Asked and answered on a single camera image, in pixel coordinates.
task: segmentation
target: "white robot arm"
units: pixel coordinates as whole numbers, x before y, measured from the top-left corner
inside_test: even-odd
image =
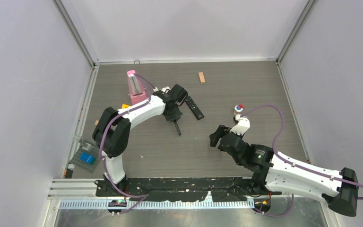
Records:
[[[258,194],[288,192],[327,203],[337,213],[351,217],[356,215],[358,187],[336,180],[340,178],[357,183],[354,170],[324,169],[295,160],[279,151],[275,155],[272,148],[264,145],[249,145],[242,140],[250,127],[249,120],[238,114],[234,121],[236,125],[232,128],[219,125],[217,131],[210,135],[210,146],[216,147],[220,139],[218,148],[231,155],[236,164],[254,173],[253,188]],[[285,162],[279,156],[293,164]],[[296,165],[327,174],[329,178]]]
[[[162,114],[168,122],[175,124],[178,134],[181,135],[177,120],[180,119],[182,113],[177,103],[182,102],[187,95],[187,91],[176,84],[172,89],[165,87],[154,92],[147,105],[144,105],[144,101],[119,110],[114,110],[111,107],[106,108],[93,133],[93,139],[98,146],[101,144],[102,136],[108,123],[115,116],[123,115],[115,120],[112,125],[116,126],[116,129],[109,129],[105,138],[102,156],[105,157],[105,164],[109,173],[109,176],[105,177],[110,177],[115,184],[119,184],[122,180],[126,179],[123,170],[122,152],[127,147],[130,130],[145,120]]]

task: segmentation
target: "white wall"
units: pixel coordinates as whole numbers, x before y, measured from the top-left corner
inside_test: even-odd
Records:
[[[307,0],[70,1],[105,62],[275,59]]]
[[[282,68],[313,163],[352,168],[363,183],[363,2],[319,0]],[[363,201],[339,220],[363,226]]]
[[[0,0],[0,227],[36,227],[90,72],[50,0]]]

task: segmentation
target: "wood grain surface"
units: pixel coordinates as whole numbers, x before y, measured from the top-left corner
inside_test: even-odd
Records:
[[[205,118],[197,121],[183,105],[180,107],[183,115],[178,121],[181,136],[162,115],[135,127],[123,153],[128,177],[251,176],[249,170],[237,166],[228,154],[209,146],[209,135],[218,125],[234,125],[233,108],[238,104],[245,105],[245,111],[263,104],[278,106],[284,114],[285,127],[277,141],[277,150],[306,160],[276,64],[271,61],[101,65],[84,139],[92,141],[94,123],[105,108],[130,105],[126,75],[129,70],[136,70],[158,88],[180,84]],[[204,73],[205,84],[200,83],[199,72]],[[251,128],[244,140],[271,146],[281,124],[278,113],[265,107],[248,118]],[[76,167],[73,178],[102,178],[102,175],[101,162],[92,174]]]

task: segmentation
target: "orange object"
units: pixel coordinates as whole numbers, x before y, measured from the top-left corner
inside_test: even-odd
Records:
[[[204,73],[199,72],[198,75],[199,75],[199,80],[201,81],[201,84],[205,84]]]

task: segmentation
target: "remote control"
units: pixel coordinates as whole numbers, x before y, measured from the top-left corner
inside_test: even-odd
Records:
[[[198,109],[198,106],[195,104],[195,102],[193,101],[193,99],[190,96],[188,96],[186,98],[186,104],[190,108],[190,110],[193,112],[193,114],[197,120],[201,120],[202,118],[204,118],[204,115]]]

